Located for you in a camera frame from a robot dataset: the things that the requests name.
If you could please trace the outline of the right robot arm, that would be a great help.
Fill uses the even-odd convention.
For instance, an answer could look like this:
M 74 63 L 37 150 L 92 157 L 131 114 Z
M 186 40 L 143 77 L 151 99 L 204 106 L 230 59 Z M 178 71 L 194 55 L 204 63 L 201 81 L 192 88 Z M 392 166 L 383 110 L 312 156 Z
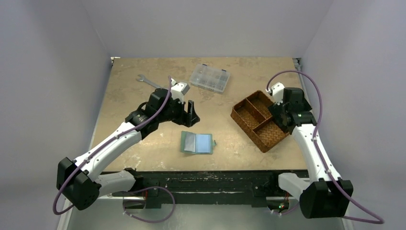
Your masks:
M 277 83 L 267 92 L 276 100 L 268 110 L 275 124 L 298 144 L 309 176 L 305 181 L 295 173 L 282 173 L 269 181 L 270 191 L 275 195 L 284 191 L 291 194 L 298 200 L 307 219 L 343 217 L 349 205 L 343 192 L 351 196 L 353 185 L 342 179 L 329 160 L 319 140 L 317 121 L 304 91 Z

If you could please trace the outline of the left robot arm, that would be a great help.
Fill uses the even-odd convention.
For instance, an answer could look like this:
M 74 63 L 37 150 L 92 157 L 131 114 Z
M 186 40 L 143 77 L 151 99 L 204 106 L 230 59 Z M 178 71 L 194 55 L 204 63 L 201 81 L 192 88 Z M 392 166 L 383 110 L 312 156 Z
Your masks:
M 71 202 L 71 207 L 87 209 L 98 197 L 107 193 L 126 191 L 131 196 L 142 192 L 143 183 L 137 179 L 135 170 L 124 169 L 118 173 L 102 175 L 103 170 L 128 148 L 144 140 L 158 129 L 159 124 L 173 122 L 192 127 L 200 121 L 194 102 L 183 101 L 177 90 L 155 89 L 148 101 L 132 111 L 119 127 L 96 147 L 76 159 L 62 159 L 57 166 L 56 188 L 53 212 L 60 196 Z

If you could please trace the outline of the brown woven basket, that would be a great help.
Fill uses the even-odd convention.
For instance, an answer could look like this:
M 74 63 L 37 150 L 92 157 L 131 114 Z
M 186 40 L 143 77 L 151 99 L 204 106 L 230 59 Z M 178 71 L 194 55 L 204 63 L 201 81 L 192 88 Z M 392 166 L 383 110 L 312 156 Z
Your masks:
M 263 153 L 283 141 L 288 133 L 275 123 L 268 107 L 274 102 L 263 92 L 255 91 L 232 107 L 231 117 Z

